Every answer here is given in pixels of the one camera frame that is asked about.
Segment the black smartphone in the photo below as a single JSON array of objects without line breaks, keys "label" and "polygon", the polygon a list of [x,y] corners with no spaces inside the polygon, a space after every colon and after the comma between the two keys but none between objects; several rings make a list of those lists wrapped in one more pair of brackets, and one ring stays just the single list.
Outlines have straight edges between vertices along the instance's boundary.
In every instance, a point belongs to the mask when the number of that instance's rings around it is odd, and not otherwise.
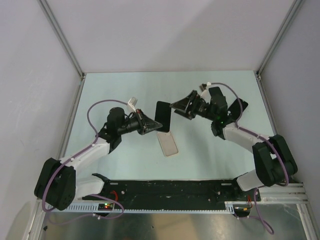
[{"label": "black smartphone", "polygon": [[158,101],[156,103],[154,120],[162,124],[162,127],[156,129],[157,132],[168,133],[170,131],[171,113],[169,102]]}]

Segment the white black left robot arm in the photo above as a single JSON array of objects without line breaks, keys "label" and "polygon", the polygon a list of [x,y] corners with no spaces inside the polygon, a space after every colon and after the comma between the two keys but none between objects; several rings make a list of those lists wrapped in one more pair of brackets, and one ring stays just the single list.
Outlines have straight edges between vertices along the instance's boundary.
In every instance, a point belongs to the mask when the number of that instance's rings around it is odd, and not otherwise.
[{"label": "white black left robot arm", "polygon": [[103,178],[96,174],[79,178],[80,172],[115,150],[122,141],[122,135],[137,132],[143,136],[162,126],[146,116],[141,109],[126,115],[123,108],[112,108],[93,143],[72,156],[59,160],[49,158],[44,162],[34,195],[44,205],[49,204],[60,211],[65,210],[75,199],[91,194],[101,200],[107,199],[111,187],[104,183]]}]

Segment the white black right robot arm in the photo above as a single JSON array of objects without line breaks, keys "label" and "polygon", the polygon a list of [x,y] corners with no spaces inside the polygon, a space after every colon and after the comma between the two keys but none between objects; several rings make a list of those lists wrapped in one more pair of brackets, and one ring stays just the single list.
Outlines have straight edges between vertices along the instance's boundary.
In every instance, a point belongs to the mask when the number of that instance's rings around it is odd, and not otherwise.
[{"label": "white black right robot arm", "polygon": [[249,195],[249,190],[255,188],[287,186],[298,166],[285,138],[279,134],[260,134],[240,126],[244,110],[240,98],[236,98],[239,115],[235,117],[219,86],[219,83],[202,84],[201,93],[192,90],[185,98],[171,103],[170,108],[189,120],[196,116],[210,120],[214,136],[233,142],[253,154],[254,170],[236,177],[236,184],[231,187],[234,199],[243,200]]}]

